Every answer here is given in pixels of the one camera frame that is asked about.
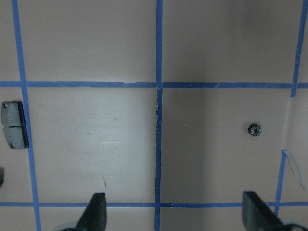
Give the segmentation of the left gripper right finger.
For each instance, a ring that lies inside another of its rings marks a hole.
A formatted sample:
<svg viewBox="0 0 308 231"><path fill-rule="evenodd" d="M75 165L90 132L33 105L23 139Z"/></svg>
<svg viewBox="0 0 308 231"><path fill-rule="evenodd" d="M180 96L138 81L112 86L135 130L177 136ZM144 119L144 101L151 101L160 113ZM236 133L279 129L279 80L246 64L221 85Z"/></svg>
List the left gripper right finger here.
<svg viewBox="0 0 308 231"><path fill-rule="evenodd" d="M242 222L247 231L277 231L284 226L254 191L242 194Z"/></svg>

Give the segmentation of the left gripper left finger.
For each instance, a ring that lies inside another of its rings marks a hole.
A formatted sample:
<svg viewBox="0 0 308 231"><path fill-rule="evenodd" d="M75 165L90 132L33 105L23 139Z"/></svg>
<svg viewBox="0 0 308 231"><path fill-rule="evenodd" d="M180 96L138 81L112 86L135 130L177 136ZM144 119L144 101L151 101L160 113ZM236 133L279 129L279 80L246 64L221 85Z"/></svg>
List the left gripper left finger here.
<svg viewBox="0 0 308 231"><path fill-rule="evenodd" d="M80 217L75 231L104 231L107 226L105 193L95 193Z"/></svg>

